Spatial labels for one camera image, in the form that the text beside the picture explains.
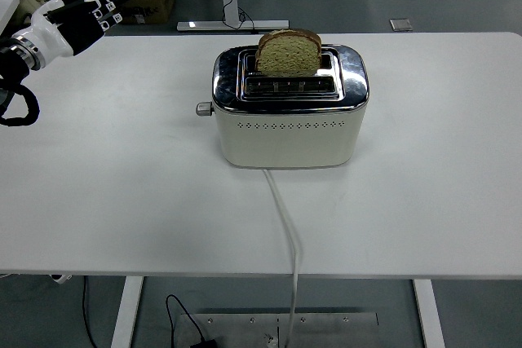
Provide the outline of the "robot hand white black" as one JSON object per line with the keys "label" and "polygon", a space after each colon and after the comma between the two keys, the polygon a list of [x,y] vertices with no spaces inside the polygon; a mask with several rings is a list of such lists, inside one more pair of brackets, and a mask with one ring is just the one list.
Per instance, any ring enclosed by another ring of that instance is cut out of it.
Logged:
{"label": "robot hand white black", "polygon": [[29,53],[29,67],[45,68],[59,57],[75,56],[122,22],[118,8],[128,0],[50,0],[14,39]]}

